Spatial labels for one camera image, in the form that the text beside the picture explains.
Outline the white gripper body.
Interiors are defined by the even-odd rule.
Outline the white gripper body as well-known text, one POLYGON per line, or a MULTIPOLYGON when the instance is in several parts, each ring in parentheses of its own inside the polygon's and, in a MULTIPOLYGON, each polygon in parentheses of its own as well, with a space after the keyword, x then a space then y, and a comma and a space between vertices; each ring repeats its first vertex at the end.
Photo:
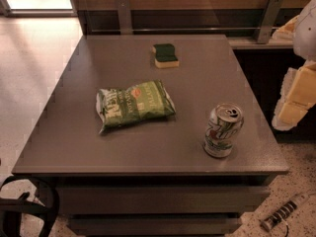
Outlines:
POLYGON ((297 18, 293 50, 305 60, 316 61, 316 0, 310 0, 297 18))

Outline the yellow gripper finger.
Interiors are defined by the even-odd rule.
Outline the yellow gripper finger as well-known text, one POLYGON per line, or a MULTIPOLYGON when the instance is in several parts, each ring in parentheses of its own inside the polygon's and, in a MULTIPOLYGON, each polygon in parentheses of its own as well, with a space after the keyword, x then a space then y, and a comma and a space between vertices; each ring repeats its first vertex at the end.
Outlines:
POLYGON ((316 63, 306 61, 299 69, 289 68, 276 103, 273 128, 287 131, 296 127, 315 104, 316 63))
POLYGON ((295 29, 295 24, 297 22, 298 17, 295 16, 290 19, 283 26, 278 28, 272 35, 273 40, 292 40, 293 33, 295 29))

